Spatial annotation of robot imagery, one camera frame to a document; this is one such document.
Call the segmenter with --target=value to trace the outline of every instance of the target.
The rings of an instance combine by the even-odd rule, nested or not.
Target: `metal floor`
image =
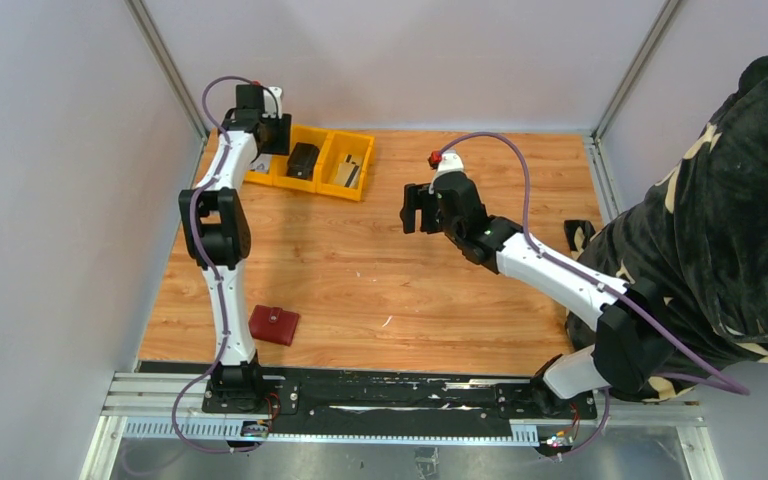
[[[582,427],[581,438],[592,428]],[[222,442],[204,442],[214,448]],[[529,447],[265,444],[252,453],[204,455],[177,439],[124,439],[110,478],[269,480],[691,479],[675,427],[614,427],[562,463],[536,462]],[[151,472],[179,455],[162,470]]]

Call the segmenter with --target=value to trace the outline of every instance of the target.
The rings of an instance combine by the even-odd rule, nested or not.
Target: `robotic arm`
[[[579,316],[596,332],[596,343],[544,365],[532,384],[532,401],[545,411],[560,408],[576,394],[603,387],[636,392],[674,352],[674,347],[609,290],[631,297],[649,313],[663,314],[655,285],[625,281],[591,270],[561,255],[503,217],[487,215],[475,184],[452,150],[430,158],[431,183],[405,185],[401,211],[405,233],[443,232],[467,260],[493,273],[534,286]],[[598,279],[598,284],[588,281]]]
[[[233,404],[238,411],[256,410],[264,396],[257,350],[248,325],[244,266],[251,232],[237,187],[263,155],[287,155],[292,117],[282,111],[277,87],[241,84],[236,107],[222,123],[227,134],[207,173],[195,189],[178,197],[187,251],[202,269],[210,292],[216,328],[217,364],[208,382],[210,404]]]

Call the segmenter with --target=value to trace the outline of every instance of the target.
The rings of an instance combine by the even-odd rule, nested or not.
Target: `yellow storage tray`
[[[268,172],[249,171],[245,181],[261,185],[320,193],[332,197],[347,198],[359,202],[363,199],[363,190],[368,181],[369,167],[374,161],[375,137],[339,130],[293,125],[290,132],[290,152],[297,143],[310,143],[319,148],[319,156],[313,169],[311,180],[302,180],[287,176],[287,155],[273,155]],[[355,173],[356,182],[352,186],[337,182],[340,163],[347,157],[358,164]]]

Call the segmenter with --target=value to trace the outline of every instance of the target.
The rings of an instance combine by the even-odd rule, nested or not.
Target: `wooden floor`
[[[564,309],[464,259],[442,235],[404,235],[402,186],[426,183],[447,132],[367,131],[377,161],[362,203],[244,184],[252,230],[246,298],[299,312],[291,347],[258,343],[264,364],[530,374],[570,350]],[[531,229],[563,253],[564,219],[600,224],[581,138],[515,134],[531,170]],[[504,144],[457,147],[488,213],[520,222],[523,175]],[[216,151],[205,152],[198,178]],[[179,230],[143,341],[143,359],[211,361],[214,331],[200,270]]]

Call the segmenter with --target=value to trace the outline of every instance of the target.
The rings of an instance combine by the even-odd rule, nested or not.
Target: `white wall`
[[[683,3],[603,138],[620,209],[643,199],[737,90],[740,73],[768,55],[768,2]]]
[[[747,362],[726,371],[752,394],[742,397],[700,388],[699,399],[723,478],[768,479],[768,365]]]
[[[595,127],[661,0],[146,3],[196,97],[233,73],[303,124],[527,131]]]
[[[0,1],[0,478],[77,478],[198,142],[122,1]]]
[[[603,140],[621,208],[663,178],[737,89],[743,69],[767,54],[768,2],[684,2]],[[699,392],[724,476],[768,478],[768,365],[728,371],[750,397]]]

